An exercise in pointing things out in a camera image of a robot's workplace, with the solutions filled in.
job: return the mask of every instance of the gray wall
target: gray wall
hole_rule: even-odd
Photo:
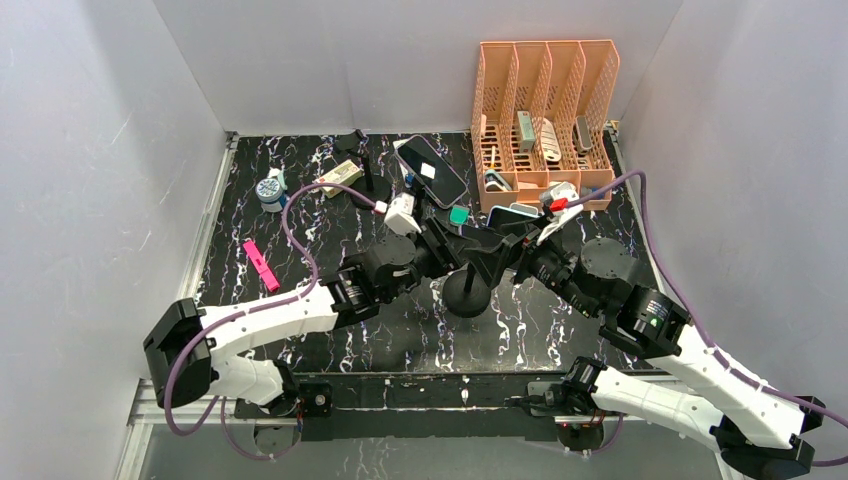
[[[224,134],[152,2],[0,12],[0,478],[111,478]]]
[[[687,1],[622,122],[660,256],[719,344],[843,415],[846,24],[842,2]],[[832,421],[806,438],[848,454]]]
[[[681,0],[154,0],[242,134],[467,130],[479,42],[612,38],[619,118]]]

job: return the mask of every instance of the storage compartment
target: storage compartment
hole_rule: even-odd
[[[612,181],[603,126],[617,74],[618,54],[610,40],[480,44],[471,136],[484,213],[514,201],[538,207],[551,182],[569,181],[579,189],[586,181],[595,188]],[[519,149],[518,111],[530,113],[536,143],[529,152]],[[573,143],[578,115],[587,117],[592,139],[583,157]],[[546,161],[543,153],[545,119],[556,134],[561,155],[556,162]],[[483,177],[490,168],[515,191],[485,191]],[[606,208],[609,198],[589,202],[586,209]]]

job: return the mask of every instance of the marble tabletop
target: marble tabletop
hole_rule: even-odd
[[[375,171],[389,179],[396,192],[403,179],[392,159],[392,142],[408,136],[373,134],[366,145]],[[472,210],[469,223],[485,223],[477,200],[469,135],[425,137],[467,179],[469,192],[458,205]],[[269,294],[242,249],[249,239],[256,242],[280,281],[278,293],[306,283],[308,266],[287,244],[281,214],[263,212],[254,186],[273,167],[285,168],[289,192],[312,183],[347,158],[333,154],[333,140],[332,136],[239,139],[196,295],[201,304],[228,305]],[[447,212],[428,205],[425,215],[446,216]],[[356,209],[345,195],[332,199],[308,195],[293,208],[291,219],[295,235],[317,259],[322,274],[337,268],[345,255],[364,251],[389,233],[381,219]],[[599,236],[620,241],[631,255],[647,261],[625,189],[614,191],[607,211],[580,214],[559,233],[558,241],[577,251],[587,239]],[[284,359],[297,372],[551,371],[567,370],[578,355],[619,369],[650,368],[601,339],[597,319],[573,311],[535,280],[513,286],[506,277],[493,292],[492,308],[473,319],[446,311],[439,295],[445,279],[435,279],[383,306],[372,319],[265,345],[256,351],[256,358]],[[655,285],[650,271],[643,281]]]

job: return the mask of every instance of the green object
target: green object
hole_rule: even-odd
[[[468,220],[469,210],[465,207],[453,207],[451,209],[450,221],[454,225],[464,225]]]

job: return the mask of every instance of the gray floor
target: gray floor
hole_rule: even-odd
[[[251,445],[253,427],[239,425],[233,430],[245,448]],[[558,444],[514,438],[388,437],[304,443],[274,463],[256,462],[230,450],[218,425],[205,426],[189,438],[157,426],[141,479],[189,478],[715,480],[721,476],[712,452],[641,421],[626,422],[616,445],[588,460],[564,454]]]

